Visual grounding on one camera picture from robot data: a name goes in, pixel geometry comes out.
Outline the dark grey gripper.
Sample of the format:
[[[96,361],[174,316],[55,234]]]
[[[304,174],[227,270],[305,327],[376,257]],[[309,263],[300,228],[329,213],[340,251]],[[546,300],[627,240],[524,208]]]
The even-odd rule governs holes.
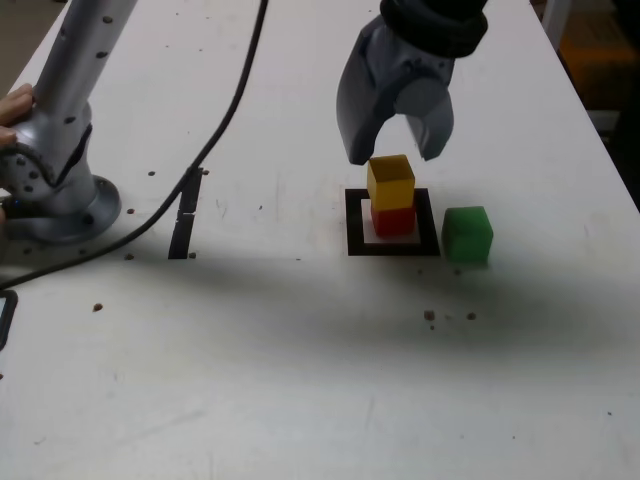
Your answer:
[[[382,126],[395,111],[407,118],[422,159],[439,157],[454,126],[448,91],[454,60],[415,47],[384,22],[370,22],[360,36],[345,64],[336,100],[349,162],[368,162]],[[398,78],[418,73],[429,78],[413,81],[398,94]]]

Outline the person's hand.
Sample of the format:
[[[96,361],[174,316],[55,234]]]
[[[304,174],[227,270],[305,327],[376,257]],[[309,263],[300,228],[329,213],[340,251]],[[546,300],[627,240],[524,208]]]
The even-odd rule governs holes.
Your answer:
[[[1,99],[0,126],[1,147],[14,144],[17,134],[11,126],[27,114],[34,104],[34,92],[31,84],[25,83]]]

